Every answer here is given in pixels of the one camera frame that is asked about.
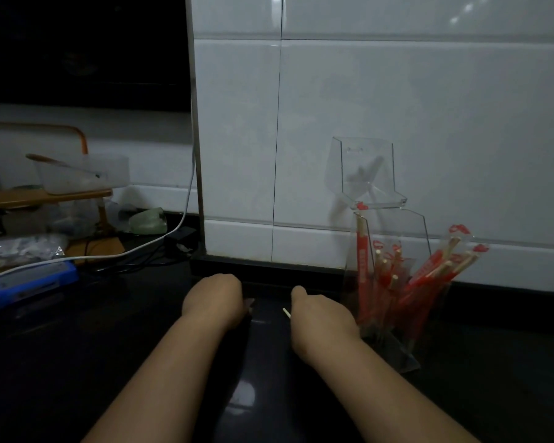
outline hand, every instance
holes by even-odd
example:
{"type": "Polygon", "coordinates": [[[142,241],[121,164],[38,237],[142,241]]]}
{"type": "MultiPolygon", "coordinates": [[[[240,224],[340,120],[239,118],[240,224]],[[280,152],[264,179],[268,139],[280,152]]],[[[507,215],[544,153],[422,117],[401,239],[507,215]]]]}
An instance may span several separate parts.
{"type": "Polygon", "coordinates": [[[308,295],[302,286],[291,291],[291,342],[296,354],[315,368],[338,345],[360,341],[353,315],[324,295],[308,295]]]}
{"type": "Polygon", "coordinates": [[[192,287],[183,301],[183,317],[225,333],[238,326],[249,305],[242,299],[240,281],[234,275],[218,273],[192,287]]]}

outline small black object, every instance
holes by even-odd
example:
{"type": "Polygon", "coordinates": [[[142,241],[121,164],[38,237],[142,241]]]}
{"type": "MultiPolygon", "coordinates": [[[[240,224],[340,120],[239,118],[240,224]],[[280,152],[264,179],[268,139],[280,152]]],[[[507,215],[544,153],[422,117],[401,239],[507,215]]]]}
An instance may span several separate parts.
{"type": "Polygon", "coordinates": [[[197,250],[199,237],[197,231],[191,227],[181,227],[164,238],[164,256],[167,258],[181,258],[197,250]]]}

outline plastic bag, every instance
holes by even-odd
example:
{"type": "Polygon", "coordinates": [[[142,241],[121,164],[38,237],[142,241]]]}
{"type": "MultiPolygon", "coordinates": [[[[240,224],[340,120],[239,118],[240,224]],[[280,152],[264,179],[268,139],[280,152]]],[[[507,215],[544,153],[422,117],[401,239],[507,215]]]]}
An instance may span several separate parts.
{"type": "Polygon", "coordinates": [[[62,234],[0,238],[0,269],[64,256],[67,245],[62,234]]]}

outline black countertop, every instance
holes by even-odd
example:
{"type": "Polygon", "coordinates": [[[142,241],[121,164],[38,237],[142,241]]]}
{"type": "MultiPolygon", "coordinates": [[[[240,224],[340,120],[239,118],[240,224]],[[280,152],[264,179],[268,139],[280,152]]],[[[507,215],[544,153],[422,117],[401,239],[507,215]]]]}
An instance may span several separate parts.
{"type": "MultiPolygon", "coordinates": [[[[41,311],[0,317],[0,442],[79,441],[179,317],[190,286],[186,263],[84,277],[45,295],[41,311]]],[[[254,313],[218,351],[194,441],[360,441],[291,351],[288,297],[245,290],[254,313]]],[[[442,322],[406,379],[483,442],[554,442],[554,334],[442,322]]]]}

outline white cable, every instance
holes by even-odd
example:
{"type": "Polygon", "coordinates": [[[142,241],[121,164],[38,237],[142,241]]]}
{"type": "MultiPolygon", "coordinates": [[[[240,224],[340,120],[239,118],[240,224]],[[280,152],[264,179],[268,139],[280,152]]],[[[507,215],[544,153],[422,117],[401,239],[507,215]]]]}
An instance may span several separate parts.
{"type": "Polygon", "coordinates": [[[158,242],[165,237],[167,237],[169,234],[174,233],[177,231],[183,222],[185,221],[185,217],[187,217],[187,208],[189,206],[189,198],[191,197],[191,189],[193,186],[193,178],[195,177],[195,147],[193,146],[193,151],[191,153],[191,181],[189,182],[189,190],[187,191],[187,201],[185,202],[185,210],[183,213],[183,217],[181,218],[181,221],[178,223],[177,227],[174,230],[169,231],[167,234],[160,236],[156,239],[151,240],[148,243],[139,245],[135,247],[135,249],[128,250],[127,252],[119,253],[117,255],[94,255],[94,256],[68,256],[65,258],[56,258],[56,259],[50,259],[47,261],[39,261],[37,263],[31,263],[31,264],[25,264],[24,266],[18,266],[15,268],[11,268],[8,270],[5,270],[4,272],[0,272],[0,276],[7,275],[8,273],[16,272],[17,270],[25,269],[25,268],[34,268],[37,266],[44,266],[45,264],[52,264],[52,263],[59,263],[61,261],[74,261],[78,259],[110,259],[110,258],[120,258],[122,256],[127,256],[129,254],[132,254],[133,252],[142,249],[146,247],[147,245],[150,245],[152,243],[158,242]]]}

